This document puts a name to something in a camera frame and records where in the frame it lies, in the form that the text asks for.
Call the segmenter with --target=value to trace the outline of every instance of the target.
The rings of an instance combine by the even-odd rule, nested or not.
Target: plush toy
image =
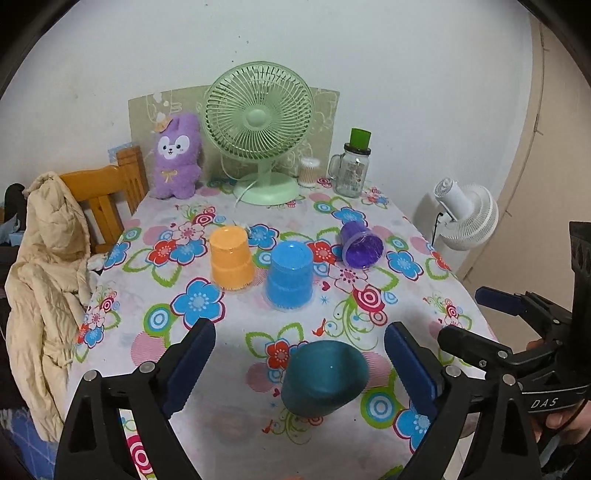
[[[199,118],[182,113],[168,118],[158,128],[160,134],[154,149],[154,188],[150,196],[188,199],[195,195],[195,182],[201,173],[197,156],[201,150]]]

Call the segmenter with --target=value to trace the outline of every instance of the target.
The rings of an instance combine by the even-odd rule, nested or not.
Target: blue gripper pad
[[[525,306],[521,301],[521,296],[495,290],[494,288],[480,287],[476,290],[474,299],[478,305],[489,307],[490,309],[504,312],[514,317],[525,313]]]
[[[216,329],[209,319],[202,318],[182,342],[170,346],[158,361],[158,383],[164,390],[161,408],[166,418],[185,406],[215,344]]]
[[[435,399],[443,392],[441,364],[430,350],[418,345],[401,322],[388,325],[384,346],[417,412],[433,421],[437,417]]]

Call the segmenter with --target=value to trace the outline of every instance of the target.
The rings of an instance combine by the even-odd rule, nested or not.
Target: plush toy face
[[[154,153],[158,164],[174,168],[195,163],[200,148],[199,120],[185,113],[174,117],[161,133]]]

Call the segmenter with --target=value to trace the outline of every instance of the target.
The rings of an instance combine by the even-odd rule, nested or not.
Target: fan
[[[470,250],[488,240],[495,231],[499,208],[482,185],[460,188],[456,181],[446,177],[435,186],[433,193],[447,212],[438,233],[449,248]]]
[[[211,85],[204,115],[209,138],[222,155],[258,166],[257,173],[238,180],[238,199],[279,205],[299,195],[295,179],[271,170],[308,133],[313,115],[314,100],[304,80],[275,63],[239,65]]]

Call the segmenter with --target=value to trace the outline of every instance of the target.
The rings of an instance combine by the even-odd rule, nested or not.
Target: chair
[[[117,243],[123,224],[112,195],[123,192],[129,211],[133,215],[148,192],[144,161],[139,147],[124,148],[117,152],[117,166],[109,165],[97,170],[80,170],[61,175],[77,202],[88,201],[100,233],[105,240],[98,244],[91,236],[93,253],[109,252]]]

